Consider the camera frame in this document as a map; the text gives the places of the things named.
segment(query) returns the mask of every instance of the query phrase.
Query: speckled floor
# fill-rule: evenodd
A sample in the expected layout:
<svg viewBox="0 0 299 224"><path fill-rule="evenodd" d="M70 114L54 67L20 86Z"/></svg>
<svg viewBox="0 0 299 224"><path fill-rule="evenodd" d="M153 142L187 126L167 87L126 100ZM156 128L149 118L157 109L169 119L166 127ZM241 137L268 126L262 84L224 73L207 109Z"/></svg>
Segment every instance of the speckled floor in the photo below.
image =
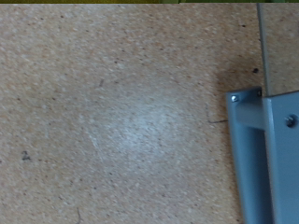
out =
<svg viewBox="0 0 299 224"><path fill-rule="evenodd" d="M1 224L240 224L224 93L255 4L0 6Z"/></svg>

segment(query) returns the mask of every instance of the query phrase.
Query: metal leg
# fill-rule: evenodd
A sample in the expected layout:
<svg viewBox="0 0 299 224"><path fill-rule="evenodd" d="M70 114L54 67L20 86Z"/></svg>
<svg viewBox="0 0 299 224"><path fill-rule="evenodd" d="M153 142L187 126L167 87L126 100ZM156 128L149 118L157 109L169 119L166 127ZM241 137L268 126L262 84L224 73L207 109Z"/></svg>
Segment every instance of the metal leg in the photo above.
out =
<svg viewBox="0 0 299 224"><path fill-rule="evenodd" d="M262 88L228 92L226 100L245 223L273 224L264 139Z"/></svg>

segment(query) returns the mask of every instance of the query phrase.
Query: bolt head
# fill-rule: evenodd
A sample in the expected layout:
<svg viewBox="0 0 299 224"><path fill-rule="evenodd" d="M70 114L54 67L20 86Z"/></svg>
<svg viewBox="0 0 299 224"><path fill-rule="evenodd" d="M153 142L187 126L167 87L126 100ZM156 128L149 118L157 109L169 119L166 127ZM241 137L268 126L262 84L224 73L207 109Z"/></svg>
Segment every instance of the bolt head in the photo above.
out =
<svg viewBox="0 0 299 224"><path fill-rule="evenodd" d="M233 95L232 96L232 102L234 103L234 102L237 102L237 101L239 101L239 97L237 95Z"/></svg>

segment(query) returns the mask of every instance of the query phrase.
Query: gray metal frame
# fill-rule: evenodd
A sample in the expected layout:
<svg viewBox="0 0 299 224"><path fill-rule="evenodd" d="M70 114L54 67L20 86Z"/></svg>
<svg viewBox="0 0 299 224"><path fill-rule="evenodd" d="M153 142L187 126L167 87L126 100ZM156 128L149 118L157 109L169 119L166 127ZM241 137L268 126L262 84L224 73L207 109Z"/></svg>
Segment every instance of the gray metal frame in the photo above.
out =
<svg viewBox="0 0 299 224"><path fill-rule="evenodd" d="M261 92L226 94L243 216L246 224L298 224L299 91Z"/></svg>

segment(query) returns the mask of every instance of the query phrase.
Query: metal plate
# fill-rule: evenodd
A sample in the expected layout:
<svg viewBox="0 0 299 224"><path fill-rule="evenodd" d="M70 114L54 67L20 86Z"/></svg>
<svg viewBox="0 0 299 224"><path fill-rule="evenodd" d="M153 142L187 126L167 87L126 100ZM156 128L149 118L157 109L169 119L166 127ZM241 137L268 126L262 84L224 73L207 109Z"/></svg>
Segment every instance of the metal plate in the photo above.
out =
<svg viewBox="0 0 299 224"><path fill-rule="evenodd" d="M276 224L299 223L299 91L263 99L270 186Z"/></svg>

